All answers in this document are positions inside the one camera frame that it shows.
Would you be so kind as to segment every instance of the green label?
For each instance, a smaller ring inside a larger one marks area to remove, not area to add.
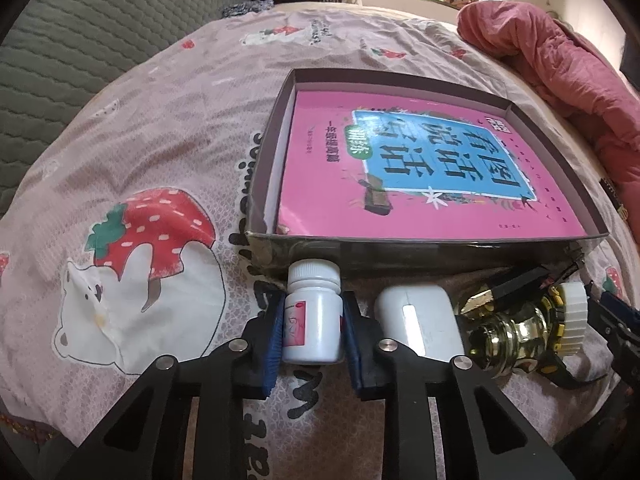
[[[367,160],[373,155],[373,149],[369,144],[369,135],[357,124],[349,124],[344,127],[344,136],[347,139],[347,151],[353,158]]]

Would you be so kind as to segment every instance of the book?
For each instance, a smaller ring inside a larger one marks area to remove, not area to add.
[[[586,234],[504,118],[340,91],[296,96],[277,232],[474,241]]]

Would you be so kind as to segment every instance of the blue patterned cloth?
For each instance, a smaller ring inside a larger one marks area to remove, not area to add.
[[[222,7],[222,17],[230,18],[231,16],[242,16],[243,14],[248,14],[249,12],[262,12],[263,10],[269,9],[273,9],[273,0],[243,2],[241,4]]]

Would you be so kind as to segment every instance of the white bear with strawberry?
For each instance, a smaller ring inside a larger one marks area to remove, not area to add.
[[[87,240],[94,264],[63,269],[56,352],[126,374],[162,354],[203,355],[226,300],[214,241],[207,215],[178,189],[143,191],[112,208]]]

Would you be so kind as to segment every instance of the bottle label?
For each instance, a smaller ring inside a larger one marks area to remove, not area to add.
[[[284,308],[283,346],[304,346],[306,301],[297,301]]]

